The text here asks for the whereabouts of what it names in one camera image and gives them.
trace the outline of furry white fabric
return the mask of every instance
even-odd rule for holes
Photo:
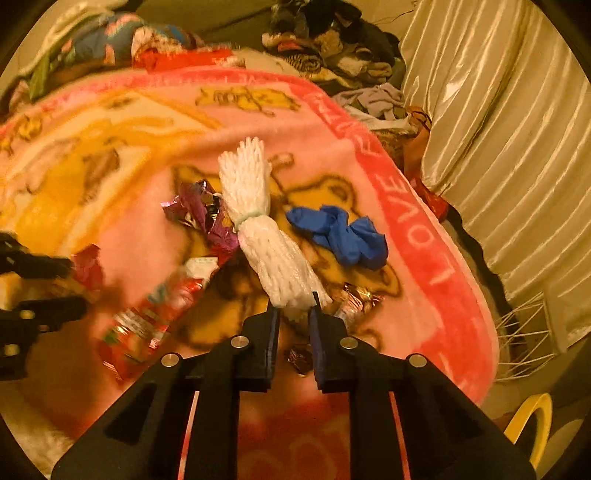
[[[49,478],[73,441],[23,398],[16,382],[0,382],[0,413],[23,451]]]

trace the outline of yellow handle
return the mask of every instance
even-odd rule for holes
[[[509,425],[507,425],[505,436],[513,443],[517,442],[525,428],[525,424],[534,413],[537,418],[537,425],[530,463],[534,466],[534,469],[537,469],[550,436],[550,425],[552,424],[552,398],[550,395],[547,393],[532,395],[523,402],[517,413],[513,415]]]

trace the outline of shiny purple foil wrapper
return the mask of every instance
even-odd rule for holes
[[[201,230],[207,240],[229,252],[239,248],[238,235],[226,214],[223,199],[207,180],[182,183],[172,202],[161,203],[168,220]]]

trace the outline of satin curtain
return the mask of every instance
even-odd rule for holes
[[[401,46],[433,119],[423,182],[508,300],[545,294],[560,351],[591,330],[591,89],[530,0],[421,0]]]

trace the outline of fleece blanket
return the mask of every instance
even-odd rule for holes
[[[498,357],[490,312],[460,252],[378,139],[306,80],[217,67],[94,77],[0,129],[0,229],[38,254],[98,244],[106,278],[105,298],[83,320],[34,345],[19,384],[24,397],[77,438],[121,395],[97,338],[114,313],[207,252],[203,235],[167,221],[160,202],[182,181],[206,178],[219,189],[218,155],[247,136],[266,144],[272,217],[327,291],[348,281],[385,297],[353,334],[387,355],[425,354],[482,401]],[[388,265],[343,268],[290,228],[287,210],[321,205],[344,208],[350,221],[368,215],[387,236]],[[18,282],[2,279],[5,306]],[[215,276],[163,353],[206,352],[266,305],[242,259]],[[283,361],[295,335],[282,327],[271,391],[241,397],[241,478],[348,478],[346,396],[320,394],[313,376]]]

